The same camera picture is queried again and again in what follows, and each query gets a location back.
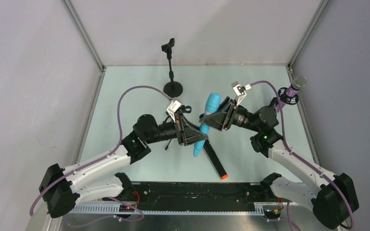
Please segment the small black tripod microphone stand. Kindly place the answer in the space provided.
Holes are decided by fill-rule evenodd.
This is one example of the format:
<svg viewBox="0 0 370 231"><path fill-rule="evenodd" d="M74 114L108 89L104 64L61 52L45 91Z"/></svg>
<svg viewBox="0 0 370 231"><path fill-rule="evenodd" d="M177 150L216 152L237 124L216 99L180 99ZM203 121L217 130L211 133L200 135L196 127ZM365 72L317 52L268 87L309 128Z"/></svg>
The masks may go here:
<svg viewBox="0 0 370 231"><path fill-rule="evenodd" d="M180 111L182 111L183 113L185 113L185 114L189 114L189 113L191 113L192 112L192 107L191 106L184 106L184 105L182 105L182 106L180 106ZM173 119L171 119L171 117L169 116L169 114L168 114L168 112L166 112L166 115L167 115L167 117L164 119L164 121L162 122L163 124L166 124L167 122L168 122L168 120L171 120L171 121L173 121ZM167 143L167 145L165 146L165 151L167 151L168 150L168 148L169 148L169 145L170 145L170 143L171 143L171 141L172 141L172 139L170 139L169 141L168 141L168 143Z"/></svg>

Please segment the black microphone orange tip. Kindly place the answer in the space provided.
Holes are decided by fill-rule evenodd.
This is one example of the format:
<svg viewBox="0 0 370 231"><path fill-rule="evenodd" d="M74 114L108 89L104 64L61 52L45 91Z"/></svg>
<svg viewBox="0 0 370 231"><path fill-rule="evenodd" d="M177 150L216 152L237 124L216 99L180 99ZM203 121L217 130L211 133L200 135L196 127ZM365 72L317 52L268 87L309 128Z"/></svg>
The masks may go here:
<svg viewBox="0 0 370 231"><path fill-rule="evenodd" d="M218 174L221 180L225 180L228 178L228 174L223 167L219 157L217 156L213 146L211 145L209 140L205 140L203 150L205 151L206 155L208 156L210 162L212 163L213 168L215 169L216 173Z"/></svg>

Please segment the black round-base microphone stand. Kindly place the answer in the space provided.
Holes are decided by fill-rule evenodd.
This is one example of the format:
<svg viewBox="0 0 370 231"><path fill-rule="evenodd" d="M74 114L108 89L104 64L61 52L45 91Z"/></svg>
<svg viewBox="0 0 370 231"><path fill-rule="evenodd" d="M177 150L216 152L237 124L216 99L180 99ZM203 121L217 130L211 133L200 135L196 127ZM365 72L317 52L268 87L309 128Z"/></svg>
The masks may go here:
<svg viewBox="0 0 370 231"><path fill-rule="evenodd" d="M175 38L171 38L168 43L163 44L161 49L166 53L169 64L169 78L170 81L165 84L163 92L168 96L175 98L183 93L183 86L177 81L174 81L174 72L172 70L172 48L175 45Z"/></svg>

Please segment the black shock-mount tripod stand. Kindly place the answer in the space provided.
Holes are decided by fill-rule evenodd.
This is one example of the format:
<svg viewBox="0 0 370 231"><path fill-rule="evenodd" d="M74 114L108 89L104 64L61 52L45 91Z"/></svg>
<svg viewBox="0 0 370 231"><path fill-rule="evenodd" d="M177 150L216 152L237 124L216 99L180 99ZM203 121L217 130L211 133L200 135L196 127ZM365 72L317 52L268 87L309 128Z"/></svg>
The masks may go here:
<svg viewBox="0 0 370 231"><path fill-rule="evenodd" d="M285 105L296 105L299 102L298 91L292 86L280 88L277 92L278 99L274 97L269 106L278 113Z"/></svg>

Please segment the purple glitter microphone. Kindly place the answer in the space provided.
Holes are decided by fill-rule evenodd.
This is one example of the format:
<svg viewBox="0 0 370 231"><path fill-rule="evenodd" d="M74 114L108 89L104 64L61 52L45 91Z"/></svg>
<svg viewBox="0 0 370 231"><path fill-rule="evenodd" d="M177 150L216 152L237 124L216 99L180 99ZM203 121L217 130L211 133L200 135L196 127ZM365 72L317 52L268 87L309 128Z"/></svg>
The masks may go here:
<svg viewBox="0 0 370 231"><path fill-rule="evenodd" d="M299 102L298 91L307 83L307 79L303 76L298 76L293 79L289 87L280 88L277 92L277 97L274 97L270 102L270 107L273 107L278 113L286 105L296 105Z"/></svg>

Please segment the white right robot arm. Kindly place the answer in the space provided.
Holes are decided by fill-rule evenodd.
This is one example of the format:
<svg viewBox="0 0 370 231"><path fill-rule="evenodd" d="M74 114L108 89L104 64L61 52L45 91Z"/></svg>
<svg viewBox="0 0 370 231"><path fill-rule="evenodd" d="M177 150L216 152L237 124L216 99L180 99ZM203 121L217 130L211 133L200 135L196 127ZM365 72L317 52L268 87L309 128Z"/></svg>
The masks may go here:
<svg viewBox="0 0 370 231"><path fill-rule="evenodd" d="M250 138L255 152L279 163L296 176L292 182L273 173L261 184L276 197L288 199L308 210L327 228L335 229L359 208L352 179L345 173L337 175L309 161L287 144L275 130L278 125L274 108L263 106L255 113L236 105L226 97L215 113L200 118L200 123L222 131L238 126L256 132Z"/></svg>

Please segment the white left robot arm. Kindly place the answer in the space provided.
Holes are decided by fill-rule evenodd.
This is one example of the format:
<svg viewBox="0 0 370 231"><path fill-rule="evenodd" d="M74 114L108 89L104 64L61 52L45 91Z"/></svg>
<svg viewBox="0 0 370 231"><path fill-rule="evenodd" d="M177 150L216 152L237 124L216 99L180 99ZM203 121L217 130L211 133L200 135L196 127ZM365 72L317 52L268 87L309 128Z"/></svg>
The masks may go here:
<svg viewBox="0 0 370 231"><path fill-rule="evenodd" d="M160 125L152 115L144 114L117 148L71 166L49 166L39 192L50 217L59 218L78 204L129 193L131 181L126 174L116 171L148 155L151 152L149 144L177 139L181 146L189 146L207 138L208 135L189 122L182 111L174 114L172 122Z"/></svg>

